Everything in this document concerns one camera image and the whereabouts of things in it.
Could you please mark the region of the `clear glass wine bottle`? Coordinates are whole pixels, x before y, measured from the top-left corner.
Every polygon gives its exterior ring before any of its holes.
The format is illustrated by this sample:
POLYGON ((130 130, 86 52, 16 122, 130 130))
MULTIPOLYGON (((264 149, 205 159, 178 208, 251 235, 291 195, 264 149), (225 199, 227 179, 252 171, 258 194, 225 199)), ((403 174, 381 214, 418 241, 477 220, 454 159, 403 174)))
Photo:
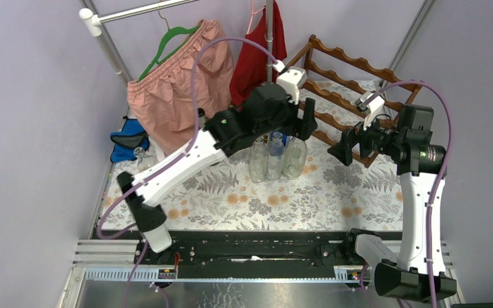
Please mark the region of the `clear glass wine bottle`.
POLYGON ((284 165, 282 175, 286 178, 298 178, 302 172, 307 158, 307 144, 296 137, 287 141, 284 150, 284 165))

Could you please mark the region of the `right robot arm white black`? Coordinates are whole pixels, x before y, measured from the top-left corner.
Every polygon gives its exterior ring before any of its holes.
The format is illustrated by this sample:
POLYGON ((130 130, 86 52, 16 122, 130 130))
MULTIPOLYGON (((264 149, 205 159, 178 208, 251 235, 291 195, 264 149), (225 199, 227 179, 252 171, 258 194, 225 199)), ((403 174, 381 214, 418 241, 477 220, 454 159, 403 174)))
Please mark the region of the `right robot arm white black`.
POLYGON ((342 132, 327 151, 342 164, 352 164, 352 149, 361 157, 386 155, 397 166, 403 197, 402 239, 394 253, 373 231, 352 228, 340 247, 351 264, 371 267, 379 296, 435 305, 457 292, 457 282, 446 274, 440 242, 440 201, 447 151, 431 143, 433 109, 405 105, 395 128, 379 119, 358 123, 342 132))

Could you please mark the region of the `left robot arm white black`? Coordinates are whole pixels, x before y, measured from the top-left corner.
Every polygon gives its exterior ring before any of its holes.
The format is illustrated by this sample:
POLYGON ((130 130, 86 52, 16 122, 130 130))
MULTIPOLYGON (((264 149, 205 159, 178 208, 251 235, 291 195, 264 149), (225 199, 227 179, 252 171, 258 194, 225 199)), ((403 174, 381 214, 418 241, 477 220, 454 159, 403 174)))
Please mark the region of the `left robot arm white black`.
POLYGON ((217 112, 195 139, 166 160, 133 175, 126 171, 117 182, 133 214, 138 231, 149 246, 149 256, 159 264, 173 257, 173 240, 165 226, 161 201, 176 186, 201 170, 247 149, 266 134, 280 132, 307 140, 317 129, 315 101, 301 103, 276 83, 255 88, 240 107, 217 112))

